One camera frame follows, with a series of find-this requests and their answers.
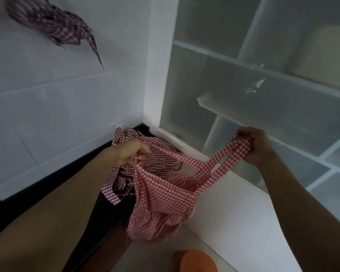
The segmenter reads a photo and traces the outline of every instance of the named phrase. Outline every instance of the person's left arm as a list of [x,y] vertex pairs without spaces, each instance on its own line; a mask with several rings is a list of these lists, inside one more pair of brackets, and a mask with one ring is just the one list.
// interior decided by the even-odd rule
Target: person's left arm
[[113,166],[140,163],[150,147],[129,140],[103,150],[0,233],[0,271],[61,271],[86,228]]

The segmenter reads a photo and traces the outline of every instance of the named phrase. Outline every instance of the tiled floor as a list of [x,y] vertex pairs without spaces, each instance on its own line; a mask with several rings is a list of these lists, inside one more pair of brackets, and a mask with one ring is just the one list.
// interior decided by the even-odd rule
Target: tiled floor
[[177,236],[167,242],[146,245],[132,243],[111,272],[171,272],[174,251],[184,249],[206,252],[220,272],[237,272],[184,225]]

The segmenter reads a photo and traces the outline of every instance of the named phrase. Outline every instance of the plaid cloth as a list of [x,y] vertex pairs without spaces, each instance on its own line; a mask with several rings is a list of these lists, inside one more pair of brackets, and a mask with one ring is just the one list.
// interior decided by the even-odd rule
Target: plaid cloth
[[49,0],[45,2],[46,4],[38,0],[7,0],[5,8],[15,20],[43,32],[58,46],[78,46],[85,39],[103,67],[92,29],[76,14],[51,5]]
[[[208,187],[224,176],[251,149],[252,138],[232,140],[206,163],[166,151],[163,153],[188,163],[198,171],[194,175],[170,173],[160,178],[136,166],[133,177],[136,204],[127,228],[128,236],[136,242],[160,242],[172,238],[181,222],[195,213],[195,201]],[[227,160],[212,173],[216,164],[229,152]]]
[[[117,145],[133,138],[157,144],[167,151],[184,155],[182,152],[178,152],[171,144],[164,142],[157,137],[144,136],[142,133],[132,129],[123,132],[121,128],[117,128],[114,132],[112,145]],[[180,170],[182,165],[183,163],[177,158],[167,155],[157,148],[151,147],[151,154],[146,155],[143,168],[160,178],[166,178],[171,171]],[[114,205],[117,205],[124,196],[134,195],[134,174],[135,171],[132,165],[113,167],[101,189],[102,193]]]

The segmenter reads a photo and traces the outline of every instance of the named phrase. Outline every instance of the glass door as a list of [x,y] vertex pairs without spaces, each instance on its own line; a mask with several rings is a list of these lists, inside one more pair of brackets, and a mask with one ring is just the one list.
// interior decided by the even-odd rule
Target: glass door
[[340,0],[179,1],[160,127],[210,157],[240,126],[340,220]]

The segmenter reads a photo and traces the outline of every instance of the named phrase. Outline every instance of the beige object behind glass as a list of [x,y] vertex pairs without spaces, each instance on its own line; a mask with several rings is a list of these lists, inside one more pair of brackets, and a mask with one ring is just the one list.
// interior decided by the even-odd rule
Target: beige object behind glass
[[286,72],[340,88],[340,26],[315,28]]

